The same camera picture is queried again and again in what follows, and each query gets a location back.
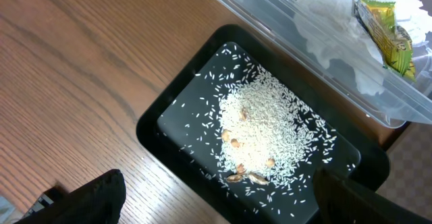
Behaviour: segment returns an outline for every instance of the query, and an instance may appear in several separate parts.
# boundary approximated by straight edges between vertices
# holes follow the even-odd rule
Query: black tray
[[[333,157],[333,160],[325,165],[326,167],[342,175],[349,175],[351,179],[372,190],[376,190],[385,181],[389,174],[389,161],[378,144],[370,142],[363,136],[343,115],[320,98],[310,86],[293,75],[287,65],[278,61],[273,53],[249,33],[235,25],[223,26],[213,34],[191,62],[148,108],[138,122],[137,136],[147,150],[228,221],[232,223],[285,223],[287,221],[312,223],[318,220],[317,203],[309,178],[306,182],[306,185],[309,184],[308,188],[304,188],[303,184],[298,182],[292,186],[294,189],[292,196],[281,195],[285,190],[275,190],[272,184],[265,187],[256,184],[251,186],[250,183],[230,184],[229,190],[221,188],[218,182],[219,174],[225,178],[230,173],[219,173],[217,171],[219,168],[216,166],[217,161],[209,155],[213,150],[215,153],[220,152],[221,142],[213,135],[215,132],[213,129],[208,129],[207,135],[204,135],[203,130],[205,129],[200,127],[200,123],[210,121],[209,118],[203,121],[202,117],[206,111],[209,111],[211,105],[214,105],[215,109],[219,106],[217,98],[212,99],[212,96],[218,94],[214,91],[214,87],[216,83],[219,83],[219,73],[225,69],[232,69],[229,64],[232,62],[224,59],[221,54],[221,51],[228,47],[231,50],[233,47],[244,50],[242,54],[249,56],[252,63],[257,64],[259,61],[265,69],[327,121],[328,131],[337,130],[337,132],[332,132],[338,137],[334,142],[335,148],[331,156],[323,157],[315,154],[310,159],[312,165],[301,164],[296,170],[296,175],[301,172],[305,178],[308,175],[312,176],[315,168],[323,164],[321,158]],[[242,77],[240,73],[242,70],[243,67],[236,70],[233,80]],[[205,74],[208,75],[209,71],[216,75],[212,81],[204,79]],[[198,72],[201,73],[201,76],[196,77],[195,74]],[[214,128],[218,128],[217,120],[214,123]],[[187,146],[190,144],[194,145],[193,155],[188,154],[190,150]],[[315,144],[320,148],[322,142]],[[244,195],[245,186],[265,188],[266,192],[246,197]],[[267,203],[265,196],[273,191],[277,193],[273,201]],[[300,200],[306,200],[306,202],[300,204]],[[269,206],[261,208],[258,201],[266,202]]]

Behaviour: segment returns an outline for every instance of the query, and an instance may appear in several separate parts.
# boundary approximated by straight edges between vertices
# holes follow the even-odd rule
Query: wooden table
[[[55,184],[74,190],[118,168],[122,223],[224,222],[140,145],[135,127],[229,23],[241,21],[216,0],[0,0],[0,194],[24,212]],[[373,140],[398,135],[296,68]]]

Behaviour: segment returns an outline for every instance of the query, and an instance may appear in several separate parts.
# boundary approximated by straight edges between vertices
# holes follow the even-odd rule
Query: clear plastic container
[[[372,56],[360,54],[352,39],[335,36],[331,26],[319,22],[296,0],[218,1],[382,125],[398,128],[405,121],[432,124],[432,101],[427,97],[432,92],[432,50],[427,45],[414,48],[416,82],[410,82],[382,68]],[[302,34],[308,33],[308,41],[331,43],[335,46],[329,53],[344,53],[352,59],[337,61],[325,69],[313,53],[307,52],[306,39],[298,28]],[[360,93],[354,69],[357,76],[382,93]]]

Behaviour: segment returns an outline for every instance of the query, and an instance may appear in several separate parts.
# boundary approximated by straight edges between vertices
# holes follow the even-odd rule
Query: snack packet
[[[354,16],[383,53],[385,63],[402,76],[415,80],[412,41],[405,29],[396,25],[395,3],[353,0],[353,4]]]

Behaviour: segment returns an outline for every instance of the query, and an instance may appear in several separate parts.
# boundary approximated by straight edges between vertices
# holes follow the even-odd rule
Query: pile of rice
[[[235,173],[243,164],[247,173],[286,186],[316,140],[306,124],[297,123],[300,114],[311,110],[264,68],[259,66],[258,71],[253,82],[237,84],[219,102],[221,128],[229,130],[230,138],[242,145],[236,148],[229,142],[222,144],[218,165]],[[242,110],[247,111],[246,121],[239,117]],[[265,164],[269,159],[275,161],[272,168]]]

